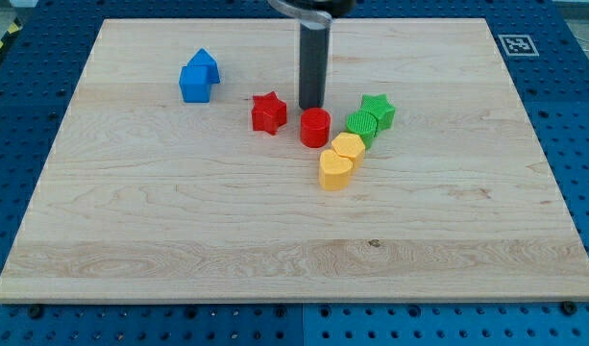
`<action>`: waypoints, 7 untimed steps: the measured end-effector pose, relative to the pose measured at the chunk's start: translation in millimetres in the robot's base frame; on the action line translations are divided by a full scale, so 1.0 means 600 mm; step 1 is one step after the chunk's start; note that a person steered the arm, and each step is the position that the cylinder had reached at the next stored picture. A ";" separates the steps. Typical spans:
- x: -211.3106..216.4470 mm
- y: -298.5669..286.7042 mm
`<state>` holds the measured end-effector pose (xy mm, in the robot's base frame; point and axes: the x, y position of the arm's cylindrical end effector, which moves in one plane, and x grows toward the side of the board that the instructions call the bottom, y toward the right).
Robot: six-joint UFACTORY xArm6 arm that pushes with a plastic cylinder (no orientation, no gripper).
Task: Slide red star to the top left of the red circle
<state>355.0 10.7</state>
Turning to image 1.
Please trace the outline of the black robot end mount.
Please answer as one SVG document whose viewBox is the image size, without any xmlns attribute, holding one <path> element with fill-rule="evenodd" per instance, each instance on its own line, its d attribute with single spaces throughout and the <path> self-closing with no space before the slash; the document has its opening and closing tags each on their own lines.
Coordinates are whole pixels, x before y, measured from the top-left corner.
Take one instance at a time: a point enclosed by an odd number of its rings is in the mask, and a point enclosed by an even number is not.
<svg viewBox="0 0 589 346">
<path fill-rule="evenodd" d="M 332 17 L 342 17 L 356 6 L 356 0 L 291 0 L 290 4 L 310 11 L 322 11 Z"/>
</svg>

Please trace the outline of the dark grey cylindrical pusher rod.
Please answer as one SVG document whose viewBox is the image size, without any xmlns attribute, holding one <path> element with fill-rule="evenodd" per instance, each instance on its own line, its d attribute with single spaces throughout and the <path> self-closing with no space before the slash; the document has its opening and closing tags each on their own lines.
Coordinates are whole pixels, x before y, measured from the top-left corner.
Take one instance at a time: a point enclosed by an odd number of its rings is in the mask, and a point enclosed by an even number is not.
<svg viewBox="0 0 589 346">
<path fill-rule="evenodd" d="M 299 106 L 303 110 L 324 104 L 329 47 L 329 28 L 300 24 Z"/>
</svg>

